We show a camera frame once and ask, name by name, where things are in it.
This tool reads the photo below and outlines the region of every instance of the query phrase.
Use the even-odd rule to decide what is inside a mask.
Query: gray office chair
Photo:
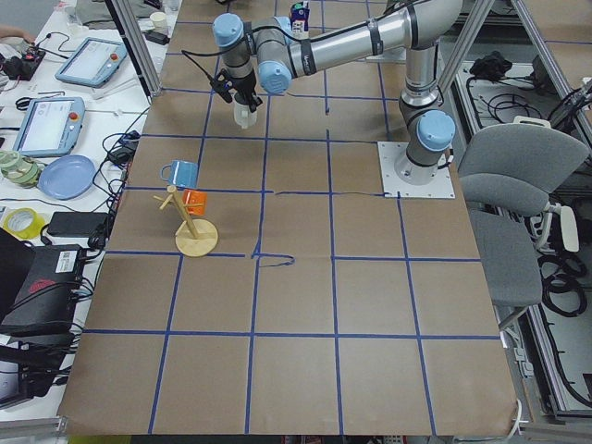
[[[573,217],[571,208],[551,205],[549,193],[587,156],[583,143],[555,129],[518,123],[482,129],[459,164],[464,198],[467,203],[490,204],[521,216],[545,213],[545,237],[553,213],[561,214],[562,223]],[[499,323],[499,329],[504,329],[528,306],[541,302],[536,248],[524,224],[477,209],[470,209],[469,216],[493,304],[514,307]],[[562,227],[572,233],[565,236],[565,243],[577,250],[575,223],[568,225]]]

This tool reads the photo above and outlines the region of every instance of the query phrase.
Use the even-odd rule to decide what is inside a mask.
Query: brown paper surface
[[[324,2],[322,20],[320,3],[317,27],[368,14]],[[68,432],[506,434],[515,396],[458,185],[451,201],[381,195],[376,141],[409,138],[404,68],[294,80],[243,130],[178,54],[217,49],[221,10],[180,10],[60,406]],[[179,216],[153,197],[172,159],[200,162],[219,232],[203,258],[179,254]]]

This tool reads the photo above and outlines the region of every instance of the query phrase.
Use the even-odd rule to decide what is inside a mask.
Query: white cable
[[[505,438],[476,438],[476,439],[458,439],[456,437],[452,438],[452,442],[499,442],[500,444],[506,443],[510,440],[511,437],[514,436],[518,427],[520,426],[520,420],[522,418],[522,403],[519,399],[516,399],[516,403],[518,404],[516,407],[516,419],[514,420],[514,424],[510,429],[508,435]]]
[[[520,426],[520,419],[522,418],[522,403],[518,398],[516,398],[516,402],[518,403],[518,408],[516,409],[516,420],[514,421],[514,425],[512,426],[510,433],[508,433],[508,436],[502,442],[508,442],[508,440],[514,436],[518,430],[518,427]]]

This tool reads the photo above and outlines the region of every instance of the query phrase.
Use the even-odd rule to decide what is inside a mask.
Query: chair backrest
[[[550,128],[503,124],[481,129],[459,164],[464,197],[523,216],[540,213],[589,154],[577,139]]]

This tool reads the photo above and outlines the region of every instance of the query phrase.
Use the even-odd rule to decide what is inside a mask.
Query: wooden base
[[[198,239],[195,239],[189,228],[183,223],[175,233],[175,243],[180,252],[190,257],[201,257],[210,253],[218,243],[218,230],[204,219],[193,219],[193,225],[199,232]]]

